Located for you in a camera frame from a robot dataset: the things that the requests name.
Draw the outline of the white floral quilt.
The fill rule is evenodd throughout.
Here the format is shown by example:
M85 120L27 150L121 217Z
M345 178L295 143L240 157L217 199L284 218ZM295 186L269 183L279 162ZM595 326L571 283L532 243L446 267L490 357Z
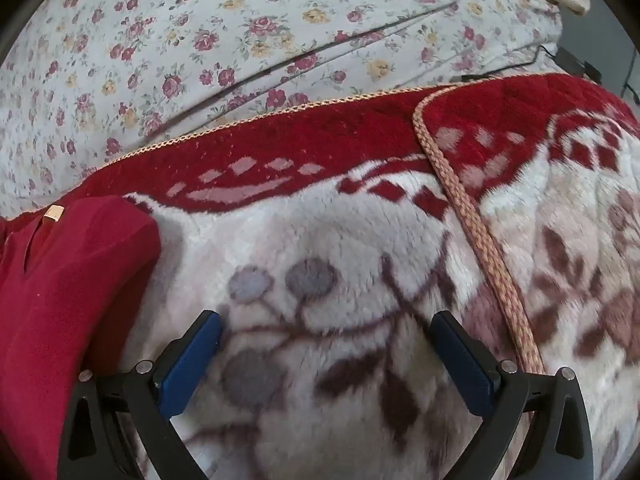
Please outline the white floral quilt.
M44 0L1 66L1 212L199 128L529 62L561 32L549 0Z

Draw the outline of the red white floral plush blanket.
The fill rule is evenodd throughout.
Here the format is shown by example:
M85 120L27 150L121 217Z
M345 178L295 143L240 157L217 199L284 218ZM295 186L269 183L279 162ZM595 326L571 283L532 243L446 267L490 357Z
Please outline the red white floral plush blanket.
M560 74L299 105L144 148L47 206L119 196L160 255L112 376L205 310L170 422L203 479L448 479L480 428L428 340L574 370L591 479L639 474L639 121Z

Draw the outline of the dark red small garment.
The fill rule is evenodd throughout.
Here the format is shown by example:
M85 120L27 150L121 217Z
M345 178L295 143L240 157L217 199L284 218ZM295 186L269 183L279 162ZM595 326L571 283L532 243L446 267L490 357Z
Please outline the dark red small garment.
M156 222L119 196L52 205L1 247L1 439L53 479L70 390L111 374L160 255Z

